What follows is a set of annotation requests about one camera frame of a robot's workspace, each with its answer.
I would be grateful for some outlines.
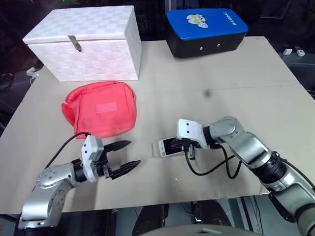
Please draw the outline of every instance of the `blue and black case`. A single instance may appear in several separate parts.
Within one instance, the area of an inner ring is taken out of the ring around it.
[[[248,27],[231,9],[202,8],[167,13],[167,44],[177,58],[237,49]]]

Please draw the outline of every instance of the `table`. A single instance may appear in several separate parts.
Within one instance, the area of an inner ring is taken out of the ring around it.
[[[277,150],[315,181],[315,102],[264,37],[246,37],[232,52],[191,59],[172,57],[165,41],[142,43],[140,79],[126,82],[137,96],[135,127],[104,144],[128,139],[109,154],[112,167],[141,160],[116,180],[100,178],[71,190],[63,211],[133,207],[264,194],[244,166],[230,180],[222,166],[195,176],[185,158],[154,156],[152,143],[176,134],[179,118],[209,125],[238,118],[271,150]],[[61,112],[66,95],[91,82],[58,82],[43,68],[0,138],[0,213],[19,213],[37,175],[73,134]],[[54,164],[80,157],[83,140],[72,141]],[[194,167],[206,171],[223,160],[220,150],[198,152]],[[231,161],[235,169],[237,160]]]

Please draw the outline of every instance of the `red bag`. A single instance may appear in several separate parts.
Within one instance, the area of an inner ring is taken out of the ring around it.
[[[134,127],[136,96],[124,82],[92,83],[72,91],[62,104],[62,112],[75,134],[110,137]]]

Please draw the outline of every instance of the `smartphone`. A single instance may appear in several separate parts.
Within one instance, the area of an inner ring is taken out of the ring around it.
[[[181,147],[179,148],[171,147],[171,142],[174,139],[177,139],[177,138],[173,137],[173,138],[162,139],[158,141],[158,149],[159,149],[159,153],[161,157],[168,157],[168,156],[176,155],[179,153],[184,153]]]

